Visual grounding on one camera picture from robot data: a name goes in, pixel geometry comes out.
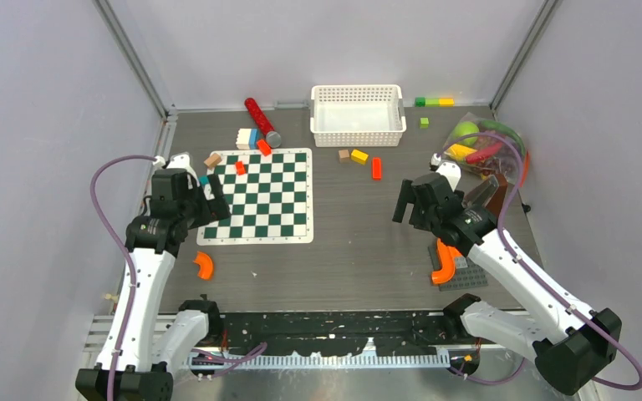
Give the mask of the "clear zip top bag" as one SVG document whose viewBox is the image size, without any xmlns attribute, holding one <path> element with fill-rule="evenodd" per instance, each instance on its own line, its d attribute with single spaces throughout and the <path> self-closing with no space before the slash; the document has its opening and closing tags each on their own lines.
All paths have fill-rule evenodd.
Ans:
<svg viewBox="0 0 642 401">
<path fill-rule="evenodd" d="M 520 179 L 517 159 L 510 147 L 492 136 L 468 138 L 468 135 L 478 133 L 501 137 L 519 153 L 523 165 Z M 510 184 L 522 185 L 527 178 L 530 161 L 527 147 L 520 134 L 503 123 L 466 113 L 449 133 L 446 144 L 452 141 L 456 143 L 444 152 L 444 156 L 482 179 L 502 174 Z"/>
</svg>

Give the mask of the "white plastic basket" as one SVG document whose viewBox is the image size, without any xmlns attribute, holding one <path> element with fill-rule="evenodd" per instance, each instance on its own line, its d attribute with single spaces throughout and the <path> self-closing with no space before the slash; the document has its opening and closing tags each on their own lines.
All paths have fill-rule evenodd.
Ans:
<svg viewBox="0 0 642 401">
<path fill-rule="evenodd" d="M 407 129 L 396 84 L 315 85 L 309 106 L 318 147 L 396 147 Z"/>
</svg>

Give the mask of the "orange fake carrot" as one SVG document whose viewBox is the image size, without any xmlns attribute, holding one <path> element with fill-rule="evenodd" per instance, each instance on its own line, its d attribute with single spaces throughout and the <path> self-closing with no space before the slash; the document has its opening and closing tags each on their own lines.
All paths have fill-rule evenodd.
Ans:
<svg viewBox="0 0 642 401">
<path fill-rule="evenodd" d="M 475 165 L 481 163 L 485 160 L 491 159 L 495 156 L 503 147 L 502 142 L 496 142 L 492 145 L 489 145 L 485 148 L 474 151 L 473 153 L 465 157 L 465 162 L 468 165 Z"/>
</svg>

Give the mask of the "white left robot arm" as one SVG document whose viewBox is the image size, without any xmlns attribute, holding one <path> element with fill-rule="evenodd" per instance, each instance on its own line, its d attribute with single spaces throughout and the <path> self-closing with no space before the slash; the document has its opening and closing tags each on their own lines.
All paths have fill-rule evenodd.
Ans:
<svg viewBox="0 0 642 401">
<path fill-rule="evenodd" d="M 189 231 L 230 217 L 217 175 L 207 177 L 211 197 L 182 168 L 154 173 L 148 213 L 127 226 L 125 281 L 110 333 L 95 366 L 82 368 L 75 387 L 87 400 L 169 400 L 199 342 L 223 333 L 215 302 L 185 302 L 165 334 L 153 338 L 163 290 Z"/>
</svg>

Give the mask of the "green fake apple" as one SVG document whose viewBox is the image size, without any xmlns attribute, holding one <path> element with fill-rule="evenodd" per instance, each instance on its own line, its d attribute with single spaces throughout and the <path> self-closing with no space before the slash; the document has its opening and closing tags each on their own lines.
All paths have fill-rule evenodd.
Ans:
<svg viewBox="0 0 642 401">
<path fill-rule="evenodd" d="M 460 144 L 472 147 L 477 140 L 477 137 L 468 138 L 468 135 L 479 133 L 479 127 L 471 121 L 463 121 L 458 123 L 451 132 L 451 138 L 454 140 L 461 139 Z"/>
</svg>

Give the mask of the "purple fake grapes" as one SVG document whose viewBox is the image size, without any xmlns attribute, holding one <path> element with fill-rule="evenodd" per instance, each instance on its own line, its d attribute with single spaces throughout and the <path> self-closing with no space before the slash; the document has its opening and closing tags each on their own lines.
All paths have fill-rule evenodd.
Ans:
<svg viewBox="0 0 642 401">
<path fill-rule="evenodd" d="M 482 175 L 500 173 L 503 174 L 507 180 L 514 181 L 517 177 L 518 165 L 517 158 L 513 154 L 509 145 L 518 152 L 522 159 L 524 158 L 524 150 L 522 148 L 522 143 L 516 142 L 514 138 L 503 136 L 503 139 L 506 143 L 491 137 L 481 137 L 476 142 L 476 150 L 485 148 L 496 142 L 502 142 L 503 147 L 491 159 L 471 166 L 478 168 Z"/>
</svg>

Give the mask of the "orange S-shaped track piece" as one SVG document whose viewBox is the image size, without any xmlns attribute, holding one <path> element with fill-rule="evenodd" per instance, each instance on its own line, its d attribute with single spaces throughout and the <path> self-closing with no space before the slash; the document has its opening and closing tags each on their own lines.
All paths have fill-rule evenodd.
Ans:
<svg viewBox="0 0 642 401">
<path fill-rule="evenodd" d="M 429 254 L 433 263 L 431 282 L 436 286 L 448 283 L 465 261 L 464 256 L 455 247 L 447 246 L 441 239 L 429 246 Z"/>
</svg>

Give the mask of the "small red block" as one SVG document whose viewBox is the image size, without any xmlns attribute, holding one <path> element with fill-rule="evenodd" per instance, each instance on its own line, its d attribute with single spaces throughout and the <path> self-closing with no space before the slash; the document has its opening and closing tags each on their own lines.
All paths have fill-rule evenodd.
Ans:
<svg viewBox="0 0 642 401">
<path fill-rule="evenodd" d="M 236 169 L 237 175 L 245 175 L 247 173 L 246 166 L 241 161 L 237 161 L 235 163 L 235 169 Z"/>
</svg>

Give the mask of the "tan wooden block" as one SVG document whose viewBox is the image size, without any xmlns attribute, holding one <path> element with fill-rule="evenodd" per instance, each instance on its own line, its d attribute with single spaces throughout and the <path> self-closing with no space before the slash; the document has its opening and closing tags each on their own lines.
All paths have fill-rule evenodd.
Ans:
<svg viewBox="0 0 642 401">
<path fill-rule="evenodd" d="M 222 157 L 218 153 L 213 152 L 204 160 L 204 165 L 208 170 L 213 170 L 221 162 Z"/>
</svg>

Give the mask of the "green white chessboard mat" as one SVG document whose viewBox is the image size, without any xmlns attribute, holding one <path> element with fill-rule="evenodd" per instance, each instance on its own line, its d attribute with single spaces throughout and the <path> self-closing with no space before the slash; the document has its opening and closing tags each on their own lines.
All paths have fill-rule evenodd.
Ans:
<svg viewBox="0 0 642 401">
<path fill-rule="evenodd" d="M 198 246 L 307 244 L 314 238 L 313 152 L 310 148 L 214 150 L 231 217 L 200 227 Z M 247 169 L 237 175 L 235 163 Z"/>
</svg>

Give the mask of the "brown box with lid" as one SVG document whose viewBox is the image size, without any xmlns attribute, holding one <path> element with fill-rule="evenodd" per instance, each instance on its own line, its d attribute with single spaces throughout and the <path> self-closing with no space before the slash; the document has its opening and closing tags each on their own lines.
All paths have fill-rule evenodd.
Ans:
<svg viewBox="0 0 642 401">
<path fill-rule="evenodd" d="M 483 206 L 499 217 L 508 191 L 508 182 L 503 174 L 489 175 L 481 184 L 464 195 L 462 205 Z"/>
</svg>

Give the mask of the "red block near tube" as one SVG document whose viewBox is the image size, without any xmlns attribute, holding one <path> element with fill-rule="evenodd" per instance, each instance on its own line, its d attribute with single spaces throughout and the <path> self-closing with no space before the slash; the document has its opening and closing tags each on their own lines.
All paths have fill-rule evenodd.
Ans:
<svg viewBox="0 0 642 401">
<path fill-rule="evenodd" d="M 256 146 L 264 156 L 269 156 L 272 153 L 272 148 L 269 146 L 266 140 L 258 140 Z"/>
</svg>

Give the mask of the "brown wooden cube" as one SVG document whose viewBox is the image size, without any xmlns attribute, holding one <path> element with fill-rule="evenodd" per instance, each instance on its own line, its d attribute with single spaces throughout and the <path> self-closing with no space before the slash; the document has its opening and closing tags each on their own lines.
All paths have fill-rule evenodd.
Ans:
<svg viewBox="0 0 642 401">
<path fill-rule="evenodd" d="M 338 151 L 338 159 L 340 163 L 348 163 L 350 161 L 350 153 L 347 149 Z"/>
</svg>

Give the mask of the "green yellow block row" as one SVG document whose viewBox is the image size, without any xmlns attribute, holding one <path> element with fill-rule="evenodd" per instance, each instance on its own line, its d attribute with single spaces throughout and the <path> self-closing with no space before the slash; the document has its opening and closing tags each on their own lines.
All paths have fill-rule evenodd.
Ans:
<svg viewBox="0 0 642 401">
<path fill-rule="evenodd" d="M 426 98 L 416 97 L 415 107 L 453 107 L 455 100 L 452 98 Z"/>
</svg>

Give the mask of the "red cylinder tube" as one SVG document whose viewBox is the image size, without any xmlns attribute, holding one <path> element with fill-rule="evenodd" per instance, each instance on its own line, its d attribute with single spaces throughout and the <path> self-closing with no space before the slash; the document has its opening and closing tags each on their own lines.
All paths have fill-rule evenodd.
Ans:
<svg viewBox="0 0 642 401">
<path fill-rule="evenodd" d="M 253 98 L 246 98 L 244 105 L 247 108 L 247 112 L 252 117 L 252 120 L 263 134 L 267 144 L 273 149 L 279 148 L 282 145 L 282 137 L 274 129 L 271 121 L 264 114 L 257 101 Z"/>
</svg>

